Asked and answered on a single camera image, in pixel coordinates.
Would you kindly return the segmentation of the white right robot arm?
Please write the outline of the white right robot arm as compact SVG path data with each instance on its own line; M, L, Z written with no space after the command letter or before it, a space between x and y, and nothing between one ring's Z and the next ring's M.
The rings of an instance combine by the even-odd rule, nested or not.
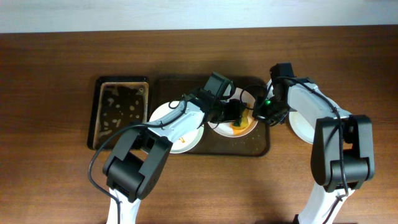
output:
M294 223L332 223L342 205L375 173L372 122L326 97L310 78L294 75L290 63L270 68L271 83L252 113L269 126L297 112L313 128L310 167L315 180Z

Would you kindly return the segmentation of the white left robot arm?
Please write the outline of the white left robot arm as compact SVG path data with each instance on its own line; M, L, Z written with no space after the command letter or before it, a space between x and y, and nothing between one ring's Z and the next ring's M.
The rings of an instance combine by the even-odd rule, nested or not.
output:
M178 105L163 117L122 129L103 167L118 223L135 222L139 203L155 187L173 143L204 123L238 117L237 103L228 108L235 91L231 80L214 72L203 88L182 95Z

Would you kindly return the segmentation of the yellow green scrub sponge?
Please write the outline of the yellow green scrub sponge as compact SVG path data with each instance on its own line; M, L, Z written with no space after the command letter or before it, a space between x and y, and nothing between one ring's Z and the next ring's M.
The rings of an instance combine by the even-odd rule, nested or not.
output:
M234 121L231 127L235 130L246 129L249 126L248 113L249 110L245 108L241 113L241 117Z

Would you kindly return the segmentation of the grey-white plate with ketchup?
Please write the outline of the grey-white plate with ketchup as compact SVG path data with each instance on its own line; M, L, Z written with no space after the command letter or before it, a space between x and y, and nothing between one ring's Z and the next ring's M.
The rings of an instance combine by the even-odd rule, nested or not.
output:
M292 111L289 113L289 124L301 140L313 144L315 130L299 112Z

